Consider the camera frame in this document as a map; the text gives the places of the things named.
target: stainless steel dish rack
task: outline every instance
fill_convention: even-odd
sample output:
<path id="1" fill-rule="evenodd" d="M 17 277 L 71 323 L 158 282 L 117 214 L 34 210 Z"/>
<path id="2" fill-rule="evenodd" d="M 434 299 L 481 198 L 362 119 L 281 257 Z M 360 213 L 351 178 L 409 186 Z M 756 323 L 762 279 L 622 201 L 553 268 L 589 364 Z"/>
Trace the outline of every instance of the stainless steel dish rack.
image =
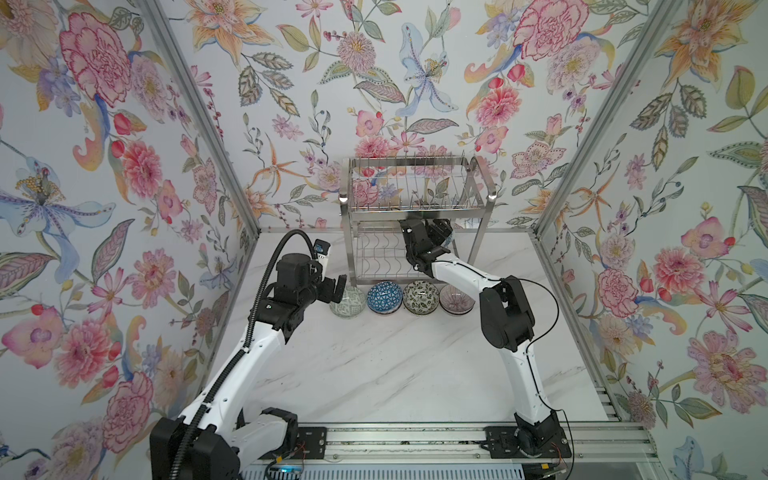
<path id="1" fill-rule="evenodd" d="M 474 263 L 496 196 L 488 168 L 474 156 L 345 159 L 339 200 L 350 283 L 428 278 L 406 260 L 398 220 L 480 219 L 467 259 Z"/>

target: black cable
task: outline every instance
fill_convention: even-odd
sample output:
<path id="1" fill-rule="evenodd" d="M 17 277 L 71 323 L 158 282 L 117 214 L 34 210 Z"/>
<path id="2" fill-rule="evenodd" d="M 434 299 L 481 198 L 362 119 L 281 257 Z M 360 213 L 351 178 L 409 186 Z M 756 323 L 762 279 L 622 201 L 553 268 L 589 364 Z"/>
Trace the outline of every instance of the black cable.
<path id="1" fill-rule="evenodd" d="M 194 417 L 192 417 L 192 421 L 187 426 L 187 430 L 184 432 L 184 436 L 181 437 L 181 442 L 179 443 L 179 448 L 176 451 L 176 455 L 174 456 L 174 461 L 170 466 L 170 480 L 177 480 L 179 477 L 179 473 L 181 470 L 181 463 L 184 461 L 184 456 L 187 454 L 187 450 L 190 448 L 190 445 L 192 441 L 194 440 L 193 437 L 197 433 L 197 427 L 200 424 L 200 420 L 203 419 L 203 416 L 208 412 L 207 404 L 210 404 L 214 398 L 216 398 L 216 394 L 221 388 L 222 384 L 224 383 L 224 380 L 227 379 L 230 372 L 235 368 L 235 365 L 242 359 L 246 351 L 245 349 L 250 347 L 251 342 L 253 341 L 253 329 L 256 327 L 256 317 L 259 310 L 259 307 L 261 305 L 262 300 L 262 294 L 264 290 L 266 289 L 267 282 L 270 281 L 270 275 L 272 274 L 272 270 L 275 268 L 275 263 L 277 263 L 277 259 L 280 258 L 280 253 L 283 251 L 283 247 L 288 243 L 288 240 L 294 236 L 294 235 L 301 235 L 304 240 L 306 241 L 307 247 L 310 249 L 310 256 L 312 257 L 312 260 L 317 260 L 317 252 L 312 248 L 312 241 L 310 240 L 309 235 L 306 234 L 303 230 L 291 230 L 290 232 L 286 233 L 282 239 L 280 239 L 280 242 L 277 244 L 277 248 L 272 254 L 272 258 L 270 258 L 270 262 L 266 266 L 266 270 L 264 271 L 264 275 L 261 278 L 261 284 L 259 285 L 259 290 L 256 294 L 256 298 L 253 301 L 253 308 L 250 311 L 250 314 L 248 316 L 248 327 L 246 328 L 246 338 L 243 342 L 243 348 L 240 349 L 235 355 L 232 357 L 232 359 L 229 361 L 227 366 L 224 367 L 224 370 L 222 370 L 221 374 L 216 378 L 216 381 L 214 384 L 210 387 L 210 391 L 205 395 L 205 399 L 200 404 L 200 407 L 198 407 L 197 412 L 195 412 Z"/>

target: peony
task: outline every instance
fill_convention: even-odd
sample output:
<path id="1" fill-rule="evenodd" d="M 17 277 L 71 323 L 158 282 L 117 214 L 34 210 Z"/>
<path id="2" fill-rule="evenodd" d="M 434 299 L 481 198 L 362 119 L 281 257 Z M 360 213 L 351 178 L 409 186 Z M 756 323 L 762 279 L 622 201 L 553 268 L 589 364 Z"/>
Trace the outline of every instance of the peony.
<path id="1" fill-rule="evenodd" d="M 355 147 L 355 155 L 360 158 L 381 158 L 389 154 L 389 142 L 384 137 L 365 137 Z"/>
<path id="2" fill-rule="evenodd" d="M 101 419 L 75 422 L 64 427 L 55 436 L 48 461 L 48 478 L 56 480 L 82 480 L 89 478 L 101 460 Z"/>
<path id="3" fill-rule="evenodd" d="M 216 168 L 209 158 L 205 165 L 198 165 L 192 169 L 195 188 L 192 198 L 205 205 L 205 211 L 211 214 L 216 208 Z"/>
<path id="4" fill-rule="evenodd" d="M 502 145 L 502 140 L 507 136 L 507 127 L 486 128 L 478 137 L 475 145 L 484 148 L 490 154 L 495 154 Z"/>
<path id="5" fill-rule="evenodd" d="M 160 210 L 160 216 L 168 223 L 172 217 L 176 217 L 183 210 L 181 200 L 176 195 L 176 188 L 170 180 L 165 180 L 163 186 L 157 191 L 157 207 Z"/>
<path id="6" fill-rule="evenodd" d="M 2 336 L 2 344 L 39 369 L 51 361 L 63 331 L 58 311 L 50 306 L 40 316 L 17 323 Z"/>
<path id="7" fill-rule="evenodd" d="M 149 418 L 152 392 L 152 381 L 143 372 L 136 372 L 130 382 L 118 383 L 101 423 L 104 447 L 120 453 L 141 433 Z"/>
<path id="8" fill-rule="evenodd" d="M 176 270 L 174 259 L 165 254 L 165 249 L 144 252 L 144 262 L 136 261 L 134 268 L 139 273 L 134 273 L 129 277 L 128 282 L 133 283 L 131 292 L 136 300 L 144 298 L 143 307 L 145 309 L 151 306 L 157 306 L 157 298 L 164 297 L 176 291 L 174 279 Z"/>
<path id="9" fill-rule="evenodd" d="M 552 148 L 542 141 L 535 141 L 526 151 L 512 155 L 515 166 L 512 176 L 526 178 L 536 175 L 563 158 L 564 154 L 564 148 Z"/>
<path id="10" fill-rule="evenodd" d="M 355 132 L 358 137 L 376 135 L 382 129 L 383 125 L 384 119 L 380 118 L 378 115 L 374 115 L 373 113 L 364 110 L 357 112 L 357 128 L 355 129 Z"/>
<path id="11" fill-rule="evenodd" d="M 5 48 L 11 58 L 24 66 L 48 67 L 48 59 L 56 56 L 58 20 L 53 8 L 46 0 L 4 0 L 3 3 L 0 49 Z"/>
<path id="12" fill-rule="evenodd" d="M 583 37 L 561 50 L 549 61 L 547 89 L 561 90 L 583 79 L 600 54 L 600 44 Z"/>
<path id="13" fill-rule="evenodd" d="M 637 310 L 634 298 L 637 289 L 632 279 L 619 270 L 609 268 L 598 277 L 600 301 L 620 318 L 626 318 Z"/>
<path id="14" fill-rule="evenodd" d="M 160 407 L 173 405 L 184 386 L 184 359 L 173 350 L 163 354 L 154 376 L 154 401 Z"/>
<path id="15" fill-rule="evenodd" d="M 634 353 L 632 328 L 610 313 L 605 313 L 598 320 L 598 333 L 603 339 L 605 348 L 623 356 Z"/>
<path id="16" fill-rule="evenodd" d="M 478 106 L 477 119 L 483 127 L 494 127 L 507 123 L 518 113 L 523 100 L 517 90 L 507 85 L 491 90 Z"/>
<path id="17" fill-rule="evenodd" d="M 626 270 L 634 253 L 634 240 L 615 233 L 600 245 L 603 263 L 616 270 Z"/>
<path id="18" fill-rule="evenodd" d="M 88 97 L 97 94 L 110 107 L 125 101 L 131 65 L 118 34 L 90 13 L 69 15 L 69 30 L 59 36 L 61 54 Z"/>
<path id="19" fill-rule="evenodd" d="M 730 408 L 739 413 L 749 413 L 755 403 L 766 406 L 766 390 L 760 383 L 766 381 L 766 368 L 752 365 L 757 355 L 751 348 L 736 350 L 739 337 L 728 330 L 725 336 L 707 332 L 703 342 L 689 340 L 688 356 L 697 362 L 694 367 L 694 389 L 704 395 L 712 394 L 719 406 L 725 405 L 728 393 Z"/>
<path id="20" fill-rule="evenodd" d="M 336 53 L 344 65 L 355 73 L 366 73 L 376 62 L 373 43 L 362 33 L 353 31 L 342 37 Z"/>
<path id="21" fill-rule="evenodd" d="M 165 115 L 165 88 L 154 62 L 143 55 L 134 55 L 131 61 L 132 93 L 149 115 L 162 121 Z"/>
<path id="22" fill-rule="evenodd" d="M 683 247 L 663 248 L 655 258 L 656 278 L 672 293 L 688 293 L 704 281 L 704 264 Z"/>
<path id="23" fill-rule="evenodd" d="M 154 147 L 148 147 L 143 141 L 129 143 L 123 153 L 123 176 L 136 195 L 153 197 L 163 180 L 160 157 L 154 153 Z"/>
<path id="24" fill-rule="evenodd" d="M 70 327 L 61 339 L 64 352 L 56 356 L 59 385 L 73 389 L 81 380 L 90 382 L 107 362 L 111 346 L 109 330 L 101 322 L 86 319 Z"/>
<path id="25" fill-rule="evenodd" d="M 512 45 L 522 45 L 521 58 L 549 57 L 576 39 L 588 16 L 582 0 L 534 0 L 523 12 Z"/>
<path id="26" fill-rule="evenodd" d="M 683 245 L 701 258 L 722 257 L 728 253 L 728 246 L 723 242 L 725 230 L 717 217 L 709 217 L 696 228 L 688 230 L 680 238 Z"/>

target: orange flower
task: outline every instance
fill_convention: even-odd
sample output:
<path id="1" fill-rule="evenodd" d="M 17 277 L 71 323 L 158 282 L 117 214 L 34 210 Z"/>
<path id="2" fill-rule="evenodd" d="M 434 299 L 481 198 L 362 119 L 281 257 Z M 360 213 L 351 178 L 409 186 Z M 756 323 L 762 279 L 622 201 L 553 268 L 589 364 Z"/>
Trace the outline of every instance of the orange flower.
<path id="1" fill-rule="evenodd" d="M 688 8 L 688 18 L 675 25 L 675 33 L 656 52 L 672 57 L 665 88 L 686 70 L 706 82 L 719 86 L 722 51 L 746 43 L 739 23 L 750 16 L 754 0 L 696 0 Z"/>
<path id="2" fill-rule="evenodd" d="M 192 22 L 192 43 L 195 51 L 214 42 L 230 54 L 240 67 L 243 43 L 248 45 L 280 45 L 256 20 L 266 10 L 249 0 L 185 0 L 193 8 L 187 14 Z"/>

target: green patterned bowl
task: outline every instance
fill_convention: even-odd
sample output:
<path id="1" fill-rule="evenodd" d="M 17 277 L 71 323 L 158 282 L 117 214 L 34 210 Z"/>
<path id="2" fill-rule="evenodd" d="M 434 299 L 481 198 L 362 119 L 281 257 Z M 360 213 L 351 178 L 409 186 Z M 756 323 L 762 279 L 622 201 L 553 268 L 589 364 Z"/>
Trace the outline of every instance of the green patterned bowl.
<path id="1" fill-rule="evenodd" d="M 355 318 L 366 308 L 366 295 L 356 286 L 344 287 L 341 302 L 328 304 L 334 315 L 343 319 Z"/>
<path id="2" fill-rule="evenodd" d="M 437 308 L 437 287 L 424 280 L 409 283 L 403 290 L 402 303 L 411 313 L 429 315 Z"/>

